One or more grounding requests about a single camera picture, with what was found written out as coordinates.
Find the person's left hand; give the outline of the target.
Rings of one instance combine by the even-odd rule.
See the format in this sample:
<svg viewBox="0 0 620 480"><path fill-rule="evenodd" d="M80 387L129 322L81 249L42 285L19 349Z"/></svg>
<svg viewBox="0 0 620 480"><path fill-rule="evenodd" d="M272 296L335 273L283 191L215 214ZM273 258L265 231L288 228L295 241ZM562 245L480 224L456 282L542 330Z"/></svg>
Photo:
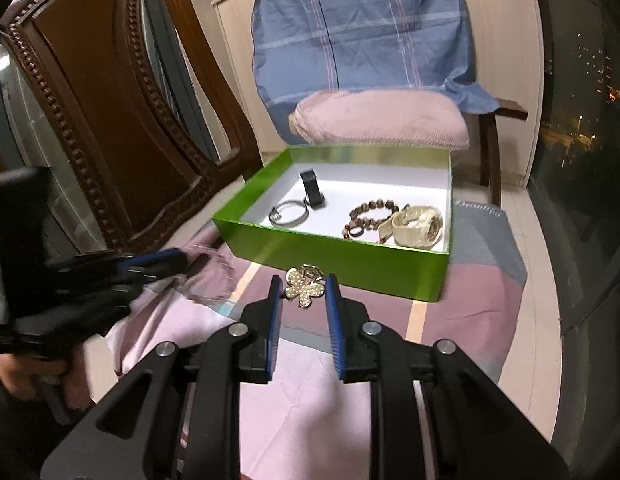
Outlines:
<svg viewBox="0 0 620 480"><path fill-rule="evenodd" d="M0 354L0 381L14 398L33 400L45 377L60 381L65 403L71 410L84 411L92 405L82 346L75 348L70 358L60 361L43 361L33 354Z"/></svg>

